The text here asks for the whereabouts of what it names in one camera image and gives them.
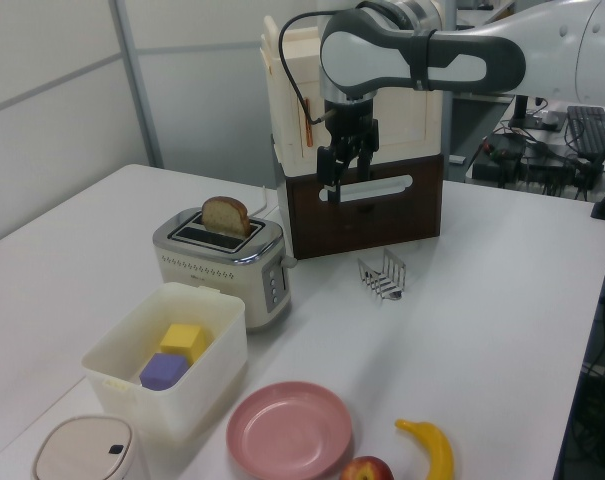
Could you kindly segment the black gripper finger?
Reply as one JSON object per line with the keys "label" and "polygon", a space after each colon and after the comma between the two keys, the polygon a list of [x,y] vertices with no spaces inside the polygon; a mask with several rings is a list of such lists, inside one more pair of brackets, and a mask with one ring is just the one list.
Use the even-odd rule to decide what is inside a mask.
{"label": "black gripper finger", "polygon": [[340,203],[342,176],[356,154],[357,145],[349,138],[342,138],[317,149],[316,178],[327,191],[330,203]]}
{"label": "black gripper finger", "polygon": [[370,179],[370,167],[375,152],[379,150],[378,121],[373,119],[368,130],[361,136],[360,150],[357,158],[357,180]]}

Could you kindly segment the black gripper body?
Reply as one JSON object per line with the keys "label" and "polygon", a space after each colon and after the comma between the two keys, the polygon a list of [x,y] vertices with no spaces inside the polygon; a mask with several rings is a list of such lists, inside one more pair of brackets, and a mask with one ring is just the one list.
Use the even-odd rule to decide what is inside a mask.
{"label": "black gripper body", "polygon": [[331,137],[331,145],[343,140],[364,139],[371,145],[379,144],[378,122],[374,118],[373,100],[341,104],[324,101],[325,127]]}

